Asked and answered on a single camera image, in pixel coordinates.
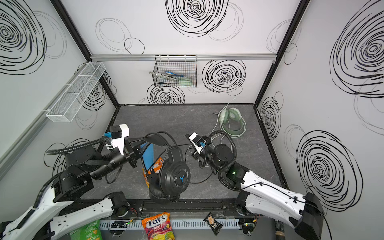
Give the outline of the black gaming headphones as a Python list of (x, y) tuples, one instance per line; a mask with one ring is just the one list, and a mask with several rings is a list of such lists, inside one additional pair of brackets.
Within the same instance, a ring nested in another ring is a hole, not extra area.
[(177, 202), (191, 180), (191, 171), (184, 160), (181, 145), (164, 131), (149, 133), (144, 140), (160, 147), (167, 147), (159, 154), (160, 157), (163, 154), (168, 157), (164, 160), (160, 173), (149, 177), (150, 199), (158, 204)]

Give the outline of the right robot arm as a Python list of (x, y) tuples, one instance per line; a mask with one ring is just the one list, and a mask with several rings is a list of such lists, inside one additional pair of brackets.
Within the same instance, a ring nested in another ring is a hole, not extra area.
[(194, 158), (209, 164), (223, 186), (239, 193), (237, 209), (241, 214), (270, 217), (287, 224), (306, 240), (321, 239), (325, 212), (316, 195), (279, 187), (237, 163), (236, 145), (223, 131), (209, 136), (192, 133), (186, 138), (195, 150)]

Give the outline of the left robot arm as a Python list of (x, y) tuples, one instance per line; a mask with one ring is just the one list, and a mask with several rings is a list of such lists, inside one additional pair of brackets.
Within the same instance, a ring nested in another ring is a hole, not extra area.
[(12, 222), (1, 223), (2, 240), (57, 240), (93, 221), (124, 217), (135, 211), (122, 192), (114, 192), (93, 205), (60, 215), (94, 187), (93, 180), (107, 176), (126, 163), (135, 168), (142, 156), (140, 147), (131, 147), (127, 140), (105, 156), (93, 148), (94, 144), (47, 151), (47, 155), (65, 155), (67, 169), (43, 185), (35, 203), (23, 215)]

